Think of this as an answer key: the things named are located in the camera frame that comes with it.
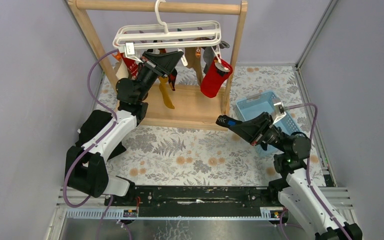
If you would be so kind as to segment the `red snowman sock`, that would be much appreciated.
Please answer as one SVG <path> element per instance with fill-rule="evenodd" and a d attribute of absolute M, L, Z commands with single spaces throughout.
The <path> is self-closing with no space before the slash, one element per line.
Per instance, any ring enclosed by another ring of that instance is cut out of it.
<path fill-rule="evenodd" d="M 200 85 L 200 91 L 208 98 L 217 96 L 222 84 L 233 73 L 232 66 L 223 59 L 215 57 Z"/>

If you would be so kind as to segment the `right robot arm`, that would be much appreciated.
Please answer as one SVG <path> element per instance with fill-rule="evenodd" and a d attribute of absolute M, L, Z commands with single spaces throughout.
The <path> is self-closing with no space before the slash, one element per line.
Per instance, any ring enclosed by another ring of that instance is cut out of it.
<path fill-rule="evenodd" d="M 280 150 L 273 156 L 275 171 L 280 179 L 267 187 L 267 201 L 284 206 L 305 232 L 316 240 L 361 240 L 363 232 L 357 223 L 348 223 L 331 205 L 318 186 L 313 184 L 309 166 L 311 140 L 302 132 L 287 134 L 274 125 L 267 112 L 252 120 L 240 121 L 226 115 L 218 117 L 219 126 L 228 128 L 252 146 L 268 145 Z"/>

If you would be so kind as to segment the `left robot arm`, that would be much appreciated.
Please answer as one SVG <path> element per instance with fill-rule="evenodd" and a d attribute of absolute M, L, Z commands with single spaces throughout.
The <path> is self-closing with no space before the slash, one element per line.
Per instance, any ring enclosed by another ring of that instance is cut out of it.
<path fill-rule="evenodd" d="M 104 126 L 90 134 L 86 142 L 67 151 L 65 188 L 71 187 L 94 198 L 115 195 L 124 206 L 134 202 L 135 192 L 130 188 L 133 183 L 109 175 L 106 163 L 121 147 L 123 138 L 145 118 L 148 109 L 145 98 L 155 81 L 169 76 L 183 55 L 182 50 L 163 54 L 145 51 L 136 79 L 121 78 L 116 83 L 118 110 L 100 111 L 100 115 L 107 117 Z"/>

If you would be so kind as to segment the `white hanger clip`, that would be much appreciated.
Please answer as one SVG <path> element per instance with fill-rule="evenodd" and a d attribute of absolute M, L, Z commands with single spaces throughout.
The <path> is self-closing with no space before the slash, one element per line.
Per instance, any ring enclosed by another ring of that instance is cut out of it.
<path fill-rule="evenodd" d="M 212 46 L 211 47 L 213 53 L 214 53 L 214 65 L 216 67 L 216 69 L 218 71 L 221 71 L 223 73 L 228 73 L 230 72 L 231 70 L 223 64 L 223 60 L 222 60 L 222 57 L 221 57 L 221 49 L 220 49 L 220 46 L 219 45 L 215 45 L 215 46 Z"/>

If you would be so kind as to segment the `black sock with blue patch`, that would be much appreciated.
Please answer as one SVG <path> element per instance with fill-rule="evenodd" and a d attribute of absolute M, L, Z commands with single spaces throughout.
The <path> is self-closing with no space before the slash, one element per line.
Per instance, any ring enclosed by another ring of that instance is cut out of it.
<path fill-rule="evenodd" d="M 219 115 L 215 123 L 220 127 L 231 130 L 232 132 L 244 127 L 244 123 L 242 121 L 234 119 L 227 115 Z"/>

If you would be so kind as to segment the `white plastic sock hanger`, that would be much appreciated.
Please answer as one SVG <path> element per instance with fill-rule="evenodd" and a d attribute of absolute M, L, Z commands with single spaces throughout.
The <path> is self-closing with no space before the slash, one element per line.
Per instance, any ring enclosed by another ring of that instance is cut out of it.
<path fill-rule="evenodd" d="M 161 20 L 159 6 L 154 4 L 156 24 L 125 25 L 115 34 L 114 48 L 124 47 L 127 43 L 137 42 L 137 49 L 150 49 L 153 41 L 157 48 L 213 47 L 222 41 L 222 29 L 218 21 L 192 21 L 166 23 Z"/>

